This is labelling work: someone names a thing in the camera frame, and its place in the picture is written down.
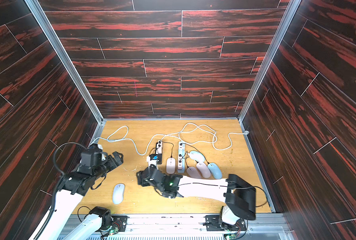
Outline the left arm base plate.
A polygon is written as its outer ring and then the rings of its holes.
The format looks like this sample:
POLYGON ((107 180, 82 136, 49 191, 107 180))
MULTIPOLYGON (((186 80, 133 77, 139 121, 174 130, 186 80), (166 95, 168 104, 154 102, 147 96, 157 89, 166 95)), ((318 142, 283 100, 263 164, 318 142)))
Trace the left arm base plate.
POLYGON ((111 215, 102 218, 101 227, 96 232, 108 233, 110 230, 117 229, 118 232, 126 230, 128 216, 126 215, 111 215))

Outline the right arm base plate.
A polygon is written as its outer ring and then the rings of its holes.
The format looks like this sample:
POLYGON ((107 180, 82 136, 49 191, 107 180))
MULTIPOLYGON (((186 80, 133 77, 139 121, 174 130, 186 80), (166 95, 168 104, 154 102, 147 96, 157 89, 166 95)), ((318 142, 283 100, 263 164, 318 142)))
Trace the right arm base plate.
POLYGON ((220 215, 206 215, 203 226, 207 231, 245 231, 247 229, 245 221, 239 219, 234 225, 227 224, 220 220, 220 215))

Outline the white mouse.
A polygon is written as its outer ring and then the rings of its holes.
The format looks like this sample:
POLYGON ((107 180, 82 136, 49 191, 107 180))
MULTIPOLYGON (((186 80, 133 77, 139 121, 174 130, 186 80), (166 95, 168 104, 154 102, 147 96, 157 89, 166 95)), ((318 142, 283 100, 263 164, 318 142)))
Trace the white mouse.
POLYGON ((113 190, 113 203, 119 205, 124 200, 125 185, 120 183, 114 186, 113 190))

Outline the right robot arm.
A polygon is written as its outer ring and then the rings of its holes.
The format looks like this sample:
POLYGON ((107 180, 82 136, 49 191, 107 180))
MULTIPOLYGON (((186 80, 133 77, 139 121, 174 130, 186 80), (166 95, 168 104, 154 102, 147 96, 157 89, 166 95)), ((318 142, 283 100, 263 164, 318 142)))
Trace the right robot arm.
POLYGON ((183 175, 167 175, 150 165, 136 173, 138 184, 154 187, 162 197, 174 199, 198 197, 225 203, 221 209, 221 221, 234 225, 237 220, 256 219, 256 187, 235 174, 226 179, 195 179, 183 175))

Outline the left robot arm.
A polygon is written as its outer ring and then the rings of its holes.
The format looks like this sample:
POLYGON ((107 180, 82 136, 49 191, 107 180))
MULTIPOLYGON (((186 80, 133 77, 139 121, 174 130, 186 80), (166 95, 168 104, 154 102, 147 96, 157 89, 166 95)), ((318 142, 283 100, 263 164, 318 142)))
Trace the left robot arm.
MULTIPOLYGON (((97 171, 91 176, 71 172, 61 178, 53 193, 51 207, 29 239, 56 240, 73 210, 95 184, 95 180, 122 165, 123 162, 123 154, 113 152, 101 165, 97 166, 97 171)), ((119 227, 114 223, 111 211, 103 207, 94 207, 64 239, 86 240, 95 232, 103 232, 106 237, 115 231, 118 232, 119 227)))

